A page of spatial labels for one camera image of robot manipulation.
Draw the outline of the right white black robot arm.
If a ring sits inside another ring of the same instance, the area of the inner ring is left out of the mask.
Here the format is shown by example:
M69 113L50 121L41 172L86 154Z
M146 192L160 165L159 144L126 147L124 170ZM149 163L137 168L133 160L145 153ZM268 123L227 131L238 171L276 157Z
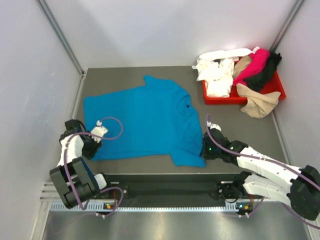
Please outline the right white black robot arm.
M204 133L202 156L245 169L233 180L231 188L237 197L266 197L281 202L310 221L320 215L320 173L316 168L282 163L246 143L229 141L216 128Z

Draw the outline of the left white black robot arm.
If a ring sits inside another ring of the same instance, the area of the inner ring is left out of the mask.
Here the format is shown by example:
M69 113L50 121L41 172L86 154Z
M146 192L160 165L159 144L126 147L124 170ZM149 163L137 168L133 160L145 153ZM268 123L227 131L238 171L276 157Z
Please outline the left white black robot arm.
M87 208L87 201L100 195L109 198L114 191L111 183L102 173L94 175L85 162L92 159L102 146L102 137L108 129L97 121L87 131L84 124L76 119L64 123L65 131L59 138L60 160L57 167L49 172L53 185L67 209L81 205Z

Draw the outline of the blue t shirt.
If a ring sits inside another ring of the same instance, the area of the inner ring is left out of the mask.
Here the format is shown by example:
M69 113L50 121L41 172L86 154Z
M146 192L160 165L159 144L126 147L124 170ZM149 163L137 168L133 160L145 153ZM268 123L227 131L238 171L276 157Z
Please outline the blue t shirt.
M145 76L144 82L84 98L85 127L101 120L108 129L93 160L170 155L176 166L203 168L203 132L190 94L173 80Z

